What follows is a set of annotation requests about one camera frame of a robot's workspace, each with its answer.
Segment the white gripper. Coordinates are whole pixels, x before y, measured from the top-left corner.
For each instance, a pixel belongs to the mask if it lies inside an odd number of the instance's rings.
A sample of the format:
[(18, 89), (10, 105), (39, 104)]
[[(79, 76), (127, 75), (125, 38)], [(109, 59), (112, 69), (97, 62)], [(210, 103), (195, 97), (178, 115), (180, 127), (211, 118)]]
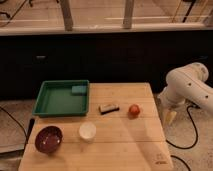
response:
[[(164, 108), (176, 108), (183, 104), (183, 97), (169, 87), (165, 87), (158, 95)], [(171, 125), (177, 115), (176, 111), (168, 110), (165, 114), (165, 124)]]

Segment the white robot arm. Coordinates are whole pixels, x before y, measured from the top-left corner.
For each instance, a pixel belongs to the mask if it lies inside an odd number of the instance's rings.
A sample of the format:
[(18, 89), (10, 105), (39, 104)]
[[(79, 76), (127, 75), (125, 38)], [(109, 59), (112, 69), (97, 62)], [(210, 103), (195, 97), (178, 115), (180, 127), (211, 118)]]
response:
[(167, 86), (158, 95), (162, 104), (163, 124), (169, 125), (176, 117), (174, 109), (190, 100), (209, 114), (213, 114), (213, 87), (205, 81), (209, 77), (207, 67), (194, 62), (169, 71)]

